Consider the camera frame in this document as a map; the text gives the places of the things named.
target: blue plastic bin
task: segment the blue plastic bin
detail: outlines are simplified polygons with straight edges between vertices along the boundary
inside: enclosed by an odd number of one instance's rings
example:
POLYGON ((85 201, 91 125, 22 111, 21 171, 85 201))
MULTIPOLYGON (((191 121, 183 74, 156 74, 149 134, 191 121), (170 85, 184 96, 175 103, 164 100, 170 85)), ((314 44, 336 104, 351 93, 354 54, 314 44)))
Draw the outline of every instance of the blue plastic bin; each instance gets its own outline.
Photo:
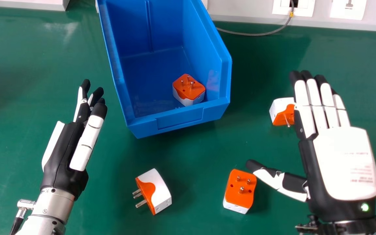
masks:
POLYGON ((137 138, 220 119, 230 103, 231 57, 200 0, 98 0, 114 84, 137 138), (206 87, 184 107, 172 82, 206 87))

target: robotic hand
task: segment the robotic hand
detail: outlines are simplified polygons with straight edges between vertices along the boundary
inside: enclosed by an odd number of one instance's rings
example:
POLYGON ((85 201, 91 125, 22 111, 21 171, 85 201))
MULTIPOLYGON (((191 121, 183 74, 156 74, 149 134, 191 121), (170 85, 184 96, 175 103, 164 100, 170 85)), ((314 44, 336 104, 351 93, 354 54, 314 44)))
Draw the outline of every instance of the robotic hand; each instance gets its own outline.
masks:
POLYGON ((73 122, 57 122, 43 155, 43 180, 36 202, 21 199, 10 235, 63 235, 74 202, 88 182, 86 165, 107 113, 103 89, 87 97, 90 82, 78 91, 73 122), (27 210, 33 210, 20 231, 27 210))
POLYGON ((376 232, 376 164, 367 131, 352 127, 340 96, 322 75, 293 71, 294 125, 306 178, 267 168, 246 167, 278 192, 307 202, 310 222, 300 233, 376 232))

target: gray cable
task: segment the gray cable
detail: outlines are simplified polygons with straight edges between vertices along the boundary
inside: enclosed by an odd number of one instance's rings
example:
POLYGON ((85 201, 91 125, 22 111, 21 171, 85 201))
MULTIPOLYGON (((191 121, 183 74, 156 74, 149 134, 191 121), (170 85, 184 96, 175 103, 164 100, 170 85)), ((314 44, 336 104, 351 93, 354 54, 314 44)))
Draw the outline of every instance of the gray cable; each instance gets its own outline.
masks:
POLYGON ((294 2, 292 0, 290 0, 290 1, 291 1, 292 8, 291 8, 291 13, 290 13, 290 16, 288 17, 287 22, 285 22, 285 24, 283 26, 281 26, 280 28, 278 28, 274 31, 270 31, 270 32, 267 32, 267 33, 239 33, 239 32, 225 30, 225 29, 218 28, 218 27, 215 27, 215 28, 218 31, 221 31, 221 32, 224 32, 224 33, 230 33, 230 34, 236 34, 236 35, 242 35, 242 36, 252 36, 252 37, 266 36, 266 35, 277 33, 279 31, 283 30, 289 24, 289 22, 291 21, 291 18, 294 16, 294 2))

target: orange and white plug adapter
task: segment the orange and white plug adapter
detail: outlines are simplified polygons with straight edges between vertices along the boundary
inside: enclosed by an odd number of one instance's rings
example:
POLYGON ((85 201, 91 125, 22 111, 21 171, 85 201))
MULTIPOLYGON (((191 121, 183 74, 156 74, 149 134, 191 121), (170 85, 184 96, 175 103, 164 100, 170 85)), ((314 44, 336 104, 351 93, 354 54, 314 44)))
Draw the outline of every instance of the orange and white plug adapter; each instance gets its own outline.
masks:
POLYGON ((275 126, 294 125, 294 98, 279 98, 273 101, 269 114, 275 126))
POLYGON ((246 214, 253 204, 256 183, 254 174, 233 169, 228 176, 223 207, 246 214))
POLYGON ((204 100, 206 88, 189 74, 184 74, 173 83, 173 97, 184 106, 198 104, 204 100))
POLYGON ((133 198, 143 196, 144 200, 136 204, 136 208, 148 204, 153 215, 163 211, 172 204, 169 189, 158 171, 153 168, 136 178, 138 190, 133 192, 133 198))

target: green table surface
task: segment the green table surface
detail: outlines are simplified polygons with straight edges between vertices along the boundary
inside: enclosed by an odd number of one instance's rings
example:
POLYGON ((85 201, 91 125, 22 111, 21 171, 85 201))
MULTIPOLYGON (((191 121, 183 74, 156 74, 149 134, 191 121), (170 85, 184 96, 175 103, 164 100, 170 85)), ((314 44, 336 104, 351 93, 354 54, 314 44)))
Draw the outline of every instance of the green table surface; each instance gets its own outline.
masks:
POLYGON ((67 12, 0 8, 0 235, 9 233, 19 199, 37 199, 43 152, 57 120, 72 120, 83 79, 104 87, 109 112, 68 235, 295 234, 294 226, 307 222, 305 203, 259 183, 248 214, 226 210, 228 174, 257 159, 303 175, 293 128, 272 126, 268 115, 273 99, 292 95, 291 70, 327 77, 352 124, 367 129, 376 156, 376 32, 287 27, 258 38, 221 36, 233 58, 222 119, 136 139, 124 124, 93 1, 72 0, 67 12), (147 206, 136 209, 131 194, 134 178, 151 168, 173 198, 156 216, 147 206))

